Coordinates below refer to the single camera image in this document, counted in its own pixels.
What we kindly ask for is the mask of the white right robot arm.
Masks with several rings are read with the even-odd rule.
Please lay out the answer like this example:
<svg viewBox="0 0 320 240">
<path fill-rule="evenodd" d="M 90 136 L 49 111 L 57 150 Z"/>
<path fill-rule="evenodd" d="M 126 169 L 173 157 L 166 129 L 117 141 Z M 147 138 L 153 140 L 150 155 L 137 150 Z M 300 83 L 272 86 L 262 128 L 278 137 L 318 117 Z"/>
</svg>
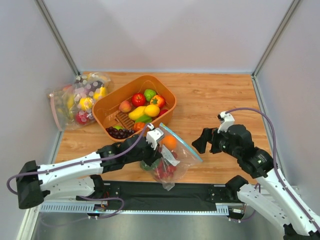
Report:
<svg viewBox="0 0 320 240">
<path fill-rule="evenodd" d="M 192 146 L 203 154 L 207 144 L 211 144 L 212 154 L 223 152 L 234 157 L 240 168 L 268 191 L 273 201 L 239 175 L 228 182 L 237 198 L 276 226 L 283 234 L 283 239 L 320 238 L 320 217 L 303 203 L 281 171 L 274 167 L 271 155 L 254 145 L 252 135 L 244 125 L 235 124 L 227 130 L 204 128 Z"/>
</svg>

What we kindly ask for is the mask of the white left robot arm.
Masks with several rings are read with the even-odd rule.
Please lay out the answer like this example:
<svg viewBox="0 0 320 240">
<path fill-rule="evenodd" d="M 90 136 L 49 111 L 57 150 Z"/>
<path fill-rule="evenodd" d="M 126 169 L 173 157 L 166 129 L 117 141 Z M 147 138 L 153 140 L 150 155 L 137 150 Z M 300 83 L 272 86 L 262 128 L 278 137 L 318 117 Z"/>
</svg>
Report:
<svg viewBox="0 0 320 240">
<path fill-rule="evenodd" d="M 24 164 L 15 177 L 18 207 L 36 207 L 53 196 L 53 187 L 82 176 L 96 183 L 97 175 L 121 170 L 126 164 L 144 161 L 151 166 L 162 157 L 161 137 L 134 135 L 123 142 L 106 145 L 83 157 L 66 162 L 37 165 L 34 160 Z"/>
</svg>

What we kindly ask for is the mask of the blue zip top bag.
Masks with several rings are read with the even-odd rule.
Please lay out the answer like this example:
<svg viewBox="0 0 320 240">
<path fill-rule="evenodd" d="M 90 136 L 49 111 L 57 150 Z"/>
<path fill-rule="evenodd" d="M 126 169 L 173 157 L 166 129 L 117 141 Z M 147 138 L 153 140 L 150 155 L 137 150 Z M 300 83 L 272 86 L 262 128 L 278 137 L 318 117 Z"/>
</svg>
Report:
<svg viewBox="0 0 320 240">
<path fill-rule="evenodd" d="M 174 133 L 170 128 L 161 123 L 159 127 L 163 133 L 164 137 L 167 135 L 172 135 L 177 140 L 177 146 L 174 150 L 167 149 L 164 145 L 162 145 L 162 140 L 158 142 L 157 149 L 162 154 L 162 156 L 171 164 L 177 167 L 176 172 L 173 175 L 173 178 L 167 181 L 161 180 L 157 181 L 154 179 L 151 171 L 148 172 L 152 178 L 158 183 L 162 184 L 162 187 L 170 191 L 175 183 L 180 180 L 188 169 L 196 164 L 202 163 L 203 160 L 198 156 L 198 154 L 186 143 L 184 142 L 176 133 Z"/>
</svg>

